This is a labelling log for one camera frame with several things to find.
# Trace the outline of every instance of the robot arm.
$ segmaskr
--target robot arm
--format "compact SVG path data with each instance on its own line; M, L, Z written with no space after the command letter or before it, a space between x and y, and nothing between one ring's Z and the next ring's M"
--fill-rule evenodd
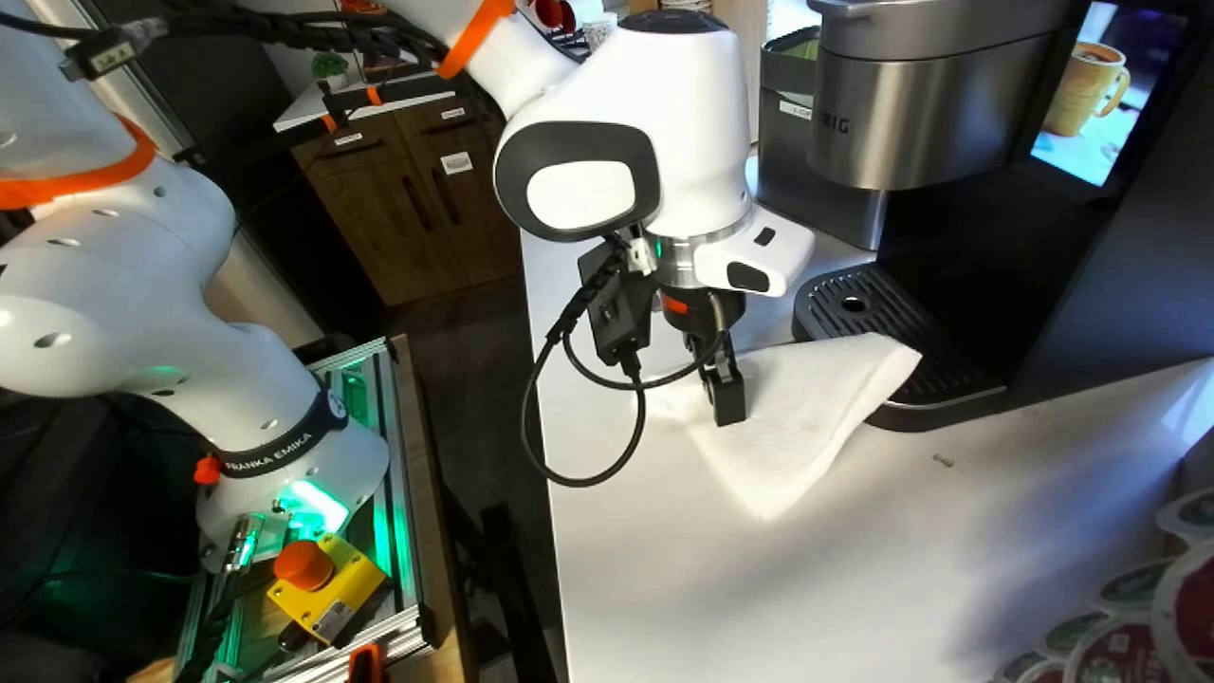
M521 226L628 232L635 268L668 293L778 296L804 267L812 234L747 192L738 64L721 21L639 17L571 64L499 0L387 6L455 49L498 6L468 72L510 119L492 181ZM0 385L134 392L177 413L221 452L224 477L196 508L215 545L293 485L325 497L325 530L341 527L379 485L387 442L344 422L274 334L201 303L235 226L228 197L136 155L134 134L61 76L52 43L7 31L0 58L0 208L33 215L0 249Z
M257 327L221 321L201 287L228 255L228 197L61 76L61 49L2 31L0 208L33 225L0 249L0 385L47 399L129 392L195 423L224 477L196 499L228 545L250 511L310 485L325 530L377 493L387 442L344 422Z

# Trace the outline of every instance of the red component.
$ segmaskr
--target red component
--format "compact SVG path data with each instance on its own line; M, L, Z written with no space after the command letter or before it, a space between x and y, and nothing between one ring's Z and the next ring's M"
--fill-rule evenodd
M665 307L668 307L668 316L690 316L690 303L688 301L676 301L676 296L665 296Z
M224 477L224 466L221 466L221 459L215 459L215 454L201 454L201 459L195 461L195 485L201 485L201 488L215 488L215 485L221 485L221 477Z
M110 165L57 176L57 177L0 177L0 208L2 211L30 208L30 206L47 206L61 192L86 192L86 188L119 186L119 181L145 176L155 160L155 141L125 119L121 119L121 124L136 141L136 148L125 160L119 160Z
M468 17L463 33L448 49L443 64L435 69L440 81L455 81L455 72L468 69L468 59L482 49L491 31L506 17L517 15L517 0L482 0L482 6Z
M1149 623L1109 626L1074 652L1070 666L1076 666L1076 680L1158 680L1160 659Z
M274 576L295 584L300 592L320 592L329 584L338 565L314 544L293 544L274 559Z
M1214 559L1182 576L1172 612L1187 655L1214 659Z
M578 31L578 15L565 0L531 0L531 10L547 31L559 31L559 33Z
M387 652L379 640L348 652L348 683L387 683Z
M344 15L382 15L379 0L341 0L338 5Z

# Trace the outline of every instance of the black appliance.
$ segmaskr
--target black appliance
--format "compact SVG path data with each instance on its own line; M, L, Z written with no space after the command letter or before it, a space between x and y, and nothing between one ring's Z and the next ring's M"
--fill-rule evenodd
M1209 15L1209 0L1070 5L1033 33L1046 52L1014 98L1023 124L1007 151L910 181L840 176L840 148L823 148L845 141L823 110L840 103L818 98L841 59L827 43L840 15L768 45L757 201L874 249L795 293L793 334L879 329L926 351L875 423L938 427L1214 351ZM1132 95L1110 103L1117 124L1055 136L1044 122L1081 43L1125 52ZM934 110L869 105L904 134Z

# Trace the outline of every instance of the white paper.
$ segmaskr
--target white paper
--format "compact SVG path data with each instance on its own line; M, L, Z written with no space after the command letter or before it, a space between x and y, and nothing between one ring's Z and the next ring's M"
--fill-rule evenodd
M690 441L757 520L784 517L840 459L851 432L913 372L917 351L885 334L775 346L738 358L751 413Z

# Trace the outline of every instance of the green led light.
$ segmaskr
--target green led light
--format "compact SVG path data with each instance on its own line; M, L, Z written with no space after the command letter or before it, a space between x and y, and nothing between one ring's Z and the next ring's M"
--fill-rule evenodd
M417 592L417 559L412 559L412 522L405 508L394 508L394 545L400 545L400 584L410 587L410 599L420 599Z
M369 377L359 364L341 372L341 403L354 422L379 432L377 408L370 408L377 403L370 403Z
M370 533L377 533L370 555L377 555L379 569L392 569L392 520L387 517L392 517L387 503L370 503Z
M295 537L320 537L344 527L348 508L338 503L329 493L324 493L310 483L293 483L277 493L279 511L289 511L289 527Z
M233 565L254 565L254 555L257 555L257 533L241 533Z
M177 364L149 364L149 377L181 377Z

